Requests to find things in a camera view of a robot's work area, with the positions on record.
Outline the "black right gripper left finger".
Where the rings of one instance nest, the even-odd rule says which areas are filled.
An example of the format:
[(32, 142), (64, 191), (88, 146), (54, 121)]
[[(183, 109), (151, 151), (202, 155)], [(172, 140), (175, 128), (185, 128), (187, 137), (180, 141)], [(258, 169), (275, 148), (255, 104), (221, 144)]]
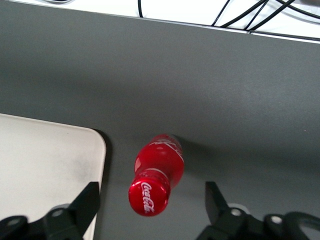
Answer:
[(29, 222), (24, 215), (13, 215), (0, 221), (2, 240), (82, 240), (100, 208), (100, 186), (89, 182), (79, 195), (64, 208), (47, 212)]

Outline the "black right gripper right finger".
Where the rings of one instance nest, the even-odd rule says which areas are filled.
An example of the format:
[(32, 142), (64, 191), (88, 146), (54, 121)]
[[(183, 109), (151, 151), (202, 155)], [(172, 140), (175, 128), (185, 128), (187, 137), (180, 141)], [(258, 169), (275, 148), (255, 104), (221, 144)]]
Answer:
[(273, 213), (258, 220), (239, 207), (230, 207), (214, 181), (205, 183), (205, 209), (210, 225), (198, 240), (309, 240), (307, 232), (320, 232), (320, 219), (308, 213)]

